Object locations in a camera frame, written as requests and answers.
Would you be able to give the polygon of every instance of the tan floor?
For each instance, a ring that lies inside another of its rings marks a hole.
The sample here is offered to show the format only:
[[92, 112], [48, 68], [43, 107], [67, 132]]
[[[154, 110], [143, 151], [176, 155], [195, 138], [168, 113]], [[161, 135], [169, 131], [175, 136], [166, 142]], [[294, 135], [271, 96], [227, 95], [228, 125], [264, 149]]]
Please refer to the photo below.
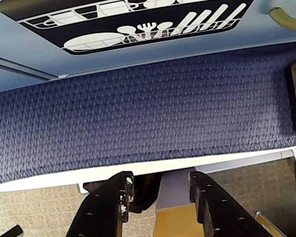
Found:
[[[0, 235], [19, 224], [25, 237], [64, 237], [85, 195], [77, 186], [0, 193]], [[124, 237], [152, 237], [155, 205], [130, 213]]]
[[[284, 159], [210, 175], [251, 214], [262, 213], [287, 236], [296, 237], [295, 162]], [[0, 235], [20, 224], [26, 237], [64, 237], [84, 199], [77, 187], [0, 194]], [[124, 237], [152, 237], [155, 205], [130, 213]]]

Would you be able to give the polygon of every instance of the white baseboard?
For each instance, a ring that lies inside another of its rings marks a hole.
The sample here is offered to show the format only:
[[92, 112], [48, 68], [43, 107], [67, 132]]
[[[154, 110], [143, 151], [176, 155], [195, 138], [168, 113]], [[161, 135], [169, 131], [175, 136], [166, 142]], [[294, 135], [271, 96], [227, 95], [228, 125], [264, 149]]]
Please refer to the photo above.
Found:
[[293, 153], [290, 151], [292, 148], [296, 149], [296, 146], [267, 151], [100, 166], [36, 175], [29, 178], [2, 183], [0, 184], [0, 192], [41, 189], [73, 184], [80, 184], [81, 188], [81, 184], [83, 183], [106, 180], [121, 171], [132, 171], [134, 175], [142, 175], [196, 167], [196, 170], [198, 171], [212, 173], [292, 157]]

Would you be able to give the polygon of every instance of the black sign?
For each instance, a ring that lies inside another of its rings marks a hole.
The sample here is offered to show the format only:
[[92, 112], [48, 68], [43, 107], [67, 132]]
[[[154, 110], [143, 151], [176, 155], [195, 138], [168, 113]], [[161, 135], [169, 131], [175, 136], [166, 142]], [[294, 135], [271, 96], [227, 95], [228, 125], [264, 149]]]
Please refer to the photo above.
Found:
[[3, 0], [0, 12], [71, 54], [231, 30], [253, 0]]

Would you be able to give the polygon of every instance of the blue textured carpet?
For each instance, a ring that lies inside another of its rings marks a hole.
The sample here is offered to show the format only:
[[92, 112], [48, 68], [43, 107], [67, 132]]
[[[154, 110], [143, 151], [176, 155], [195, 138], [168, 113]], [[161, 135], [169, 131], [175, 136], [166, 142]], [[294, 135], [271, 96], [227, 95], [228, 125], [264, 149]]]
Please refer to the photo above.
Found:
[[296, 145], [296, 43], [0, 93], [0, 183], [101, 165]]

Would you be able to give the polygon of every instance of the white line drawing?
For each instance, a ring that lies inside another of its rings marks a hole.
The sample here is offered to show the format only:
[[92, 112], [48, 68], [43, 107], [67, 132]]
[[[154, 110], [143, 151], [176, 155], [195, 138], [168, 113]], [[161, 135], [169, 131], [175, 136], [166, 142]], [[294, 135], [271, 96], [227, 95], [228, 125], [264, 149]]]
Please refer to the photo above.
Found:
[[157, 7], [164, 7], [164, 6], [171, 6], [175, 3], [176, 0], [147, 0], [144, 2], [145, 8], [157, 8]]
[[159, 25], [157, 25], [157, 29], [159, 30], [157, 34], [153, 36], [153, 38], [160, 38], [162, 37], [162, 32], [168, 28], [170, 28], [173, 25], [173, 22], [171, 21], [166, 21], [162, 22]]
[[145, 39], [150, 40], [151, 39], [151, 30], [153, 30], [157, 26], [157, 23], [155, 22], [147, 22], [143, 23], [142, 25], [138, 25], [137, 29], [141, 30], [146, 33]]
[[180, 4], [191, 3], [191, 2], [198, 2], [198, 1], [208, 1], [208, 0], [177, 0]]
[[[76, 7], [70, 7], [63, 10], [53, 11], [18, 20], [17, 22], [25, 23], [38, 29], [51, 29], [81, 21], [89, 21], [118, 14], [170, 6], [170, 1], [173, 1], [173, 3], [175, 3], [175, 0], [147, 0], [140, 3], [128, 2], [128, 0], [105, 0]], [[198, 1], [205, 0], [182, 0], [181, 2], [179, 2], [179, 4], [186, 4]], [[139, 8], [139, 6], [144, 6], [144, 4], [148, 4], [148, 6], [151, 8], [137, 9]]]
[[195, 27], [197, 25], [199, 25], [200, 23], [202, 23], [206, 17], [208, 17], [210, 14], [212, 13], [211, 10], [204, 10], [192, 23], [189, 27], [187, 27], [184, 31], [183, 31], [183, 34], [186, 34], [186, 33], [190, 33], [192, 30], [195, 29]]
[[132, 37], [134, 37], [137, 41], [139, 41], [138, 35], [135, 33], [136, 32], [136, 27], [133, 26], [120, 26], [117, 29], [117, 32], [123, 33], [123, 34], [128, 34]]
[[228, 4], [222, 4], [217, 11], [208, 19], [205, 25], [203, 25], [200, 31], [207, 30], [211, 24], [213, 24], [228, 8]]
[[247, 5], [245, 3], [240, 4], [227, 18], [224, 22], [222, 22], [218, 27], [217, 30], [223, 28], [225, 25], [228, 24], [228, 20], [232, 20], [235, 18], [243, 9], [245, 9]]
[[194, 11], [190, 11], [185, 18], [183, 18], [183, 20], [178, 24], [178, 26], [176, 27], [176, 29], [170, 34], [171, 36], [175, 36], [181, 33], [182, 29], [187, 26], [193, 19], [194, 17], [197, 15], [196, 12]]
[[64, 43], [64, 48], [71, 51], [88, 51], [113, 46], [124, 42], [125, 38], [125, 35], [113, 32], [94, 33], [70, 39]]
[[124, 1], [108, 2], [97, 6], [98, 18], [106, 16], [114, 16], [129, 12], [129, 9]]
[[57, 25], [67, 25], [80, 21], [84, 21], [86, 18], [73, 11], [62, 12], [58, 14], [50, 15], [50, 22], [55, 22]]
[[[237, 22], [240, 21], [241, 18], [236, 18], [236, 19], [231, 19], [231, 20], [224, 20], [224, 21], [217, 21], [215, 22], [215, 26], [211, 27], [209, 29], [203, 30], [202, 32], [210, 32], [210, 31], [215, 31], [217, 28], [217, 25], [221, 25], [224, 22], [227, 22], [227, 24], [224, 26], [224, 29], [227, 28], [231, 28], [234, 24], [236, 24]], [[200, 29], [202, 26], [206, 25], [207, 23], [201, 23], [198, 25], [194, 26], [194, 30], [186, 33], [184, 35], [189, 35], [189, 34], [194, 34], [194, 33], [198, 33], [198, 29]], [[173, 27], [173, 28], [168, 28], [163, 30], [163, 36], [162, 38], [167, 38], [167, 37], [173, 37], [173, 36], [178, 36], [178, 34], [175, 35], [171, 35], [170, 32], [177, 30], [178, 27]], [[156, 31], [151, 31], [150, 34], [151, 35], [156, 35], [160, 32], [160, 30], [156, 30]], [[64, 47], [62, 47], [62, 49], [68, 49], [71, 50], [73, 52], [87, 52], [90, 50], [94, 50], [94, 49], [99, 49], [99, 48], [104, 48], [104, 47], [110, 47], [110, 46], [114, 46], [117, 44], [134, 44], [137, 43], [139, 41], [132, 41], [130, 40], [130, 37], [138, 37], [138, 34], [133, 34], [133, 35], [122, 35], [122, 34], [118, 34], [118, 33], [110, 33], [110, 32], [104, 32], [104, 33], [95, 33], [95, 34], [90, 34], [87, 35], [87, 38], [82, 38], [83, 40], [74, 38], [71, 39], [69, 41], [67, 41], [64, 45]]]

